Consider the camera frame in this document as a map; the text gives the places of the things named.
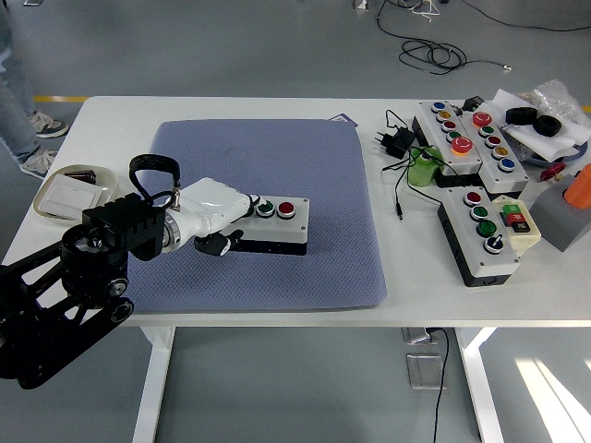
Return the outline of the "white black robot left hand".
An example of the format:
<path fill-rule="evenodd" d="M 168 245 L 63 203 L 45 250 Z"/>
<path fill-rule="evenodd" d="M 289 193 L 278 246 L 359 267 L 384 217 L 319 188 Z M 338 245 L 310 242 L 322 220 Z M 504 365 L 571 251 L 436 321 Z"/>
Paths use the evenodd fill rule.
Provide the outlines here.
<path fill-rule="evenodd" d="M 238 229 L 223 233 L 232 222 L 247 215 L 260 196 L 243 194 L 209 177 L 176 193 L 174 205 L 166 210 L 163 252 L 172 252 L 188 240 L 207 255 L 220 257 L 244 234 Z"/>

